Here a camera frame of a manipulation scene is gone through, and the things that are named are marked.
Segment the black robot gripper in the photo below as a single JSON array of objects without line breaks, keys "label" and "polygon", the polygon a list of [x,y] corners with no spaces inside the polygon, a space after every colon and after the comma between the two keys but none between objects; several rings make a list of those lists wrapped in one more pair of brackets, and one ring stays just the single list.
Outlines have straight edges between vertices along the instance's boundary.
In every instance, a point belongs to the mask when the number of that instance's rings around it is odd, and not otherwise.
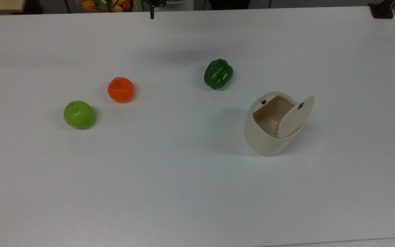
[{"label": "black robot gripper", "polygon": [[143,0],[150,8],[150,19],[155,19],[155,8],[163,8],[166,6],[166,0]]}]

